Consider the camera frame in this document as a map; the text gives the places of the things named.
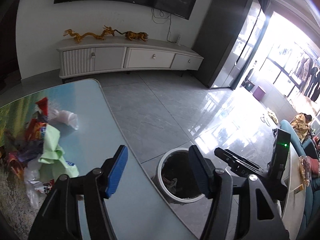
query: tv stand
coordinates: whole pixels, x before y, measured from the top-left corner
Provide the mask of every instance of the tv stand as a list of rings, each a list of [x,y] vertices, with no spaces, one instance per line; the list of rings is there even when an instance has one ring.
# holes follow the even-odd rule
[[[149,39],[129,41],[124,37],[96,40],[88,37],[81,43],[65,39],[58,44],[60,78],[104,72],[132,70],[198,70],[203,57],[172,42]]]

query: beige table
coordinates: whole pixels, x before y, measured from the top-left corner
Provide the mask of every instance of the beige table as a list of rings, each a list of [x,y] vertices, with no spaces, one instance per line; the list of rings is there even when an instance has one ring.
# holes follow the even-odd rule
[[[295,240],[299,232],[306,199],[305,186],[299,193],[293,193],[293,190],[302,184],[302,178],[299,172],[299,163],[299,156],[290,143],[288,160],[282,177],[288,186],[288,194],[282,212],[282,222],[284,227],[289,231],[290,240]]]

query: yellow cloth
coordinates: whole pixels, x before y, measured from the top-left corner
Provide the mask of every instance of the yellow cloth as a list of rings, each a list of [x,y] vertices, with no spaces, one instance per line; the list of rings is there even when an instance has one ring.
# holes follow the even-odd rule
[[[297,114],[291,122],[291,126],[295,130],[300,141],[303,141],[309,131],[309,125],[306,123],[304,114]]]

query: teal sofa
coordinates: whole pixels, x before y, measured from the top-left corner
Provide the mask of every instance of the teal sofa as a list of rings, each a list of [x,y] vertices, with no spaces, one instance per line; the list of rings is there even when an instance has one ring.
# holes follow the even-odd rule
[[[290,142],[296,150],[298,156],[306,156],[301,141],[290,123],[287,120],[282,120],[280,122],[280,128],[290,133]],[[298,236],[306,229],[308,223],[310,222],[310,220],[312,220],[320,207],[320,190],[318,189],[320,189],[320,178],[313,179],[310,182],[310,186],[306,188],[306,201]]]

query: tile floor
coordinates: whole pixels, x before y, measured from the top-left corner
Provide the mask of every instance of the tile floor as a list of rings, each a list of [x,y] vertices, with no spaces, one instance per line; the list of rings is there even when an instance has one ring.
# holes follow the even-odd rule
[[[168,70],[136,71],[85,78],[100,82],[120,128],[150,177],[154,176],[164,153],[192,144],[196,144],[216,167],[227,167],[214,156],[216,147],[228,148],[266,167],[272,154],[272,128],[276,125],[263,105],[243,88],[208,90],[188,73],[183,77],[180,74]],[[49,75],[52,77],[47,74],[47,87],[61,84],[56,71]],[[0,106],[47,88],[43,82],[37,87],[35,79],[0,95]],[[263,114],[270,126],[262,122]],[[233,239],[235,232],[237,200],[234,196],[226,239]],[[200,237],[210,205],[211,200],[202,198],[183,206],[171,204],[171,207]]]

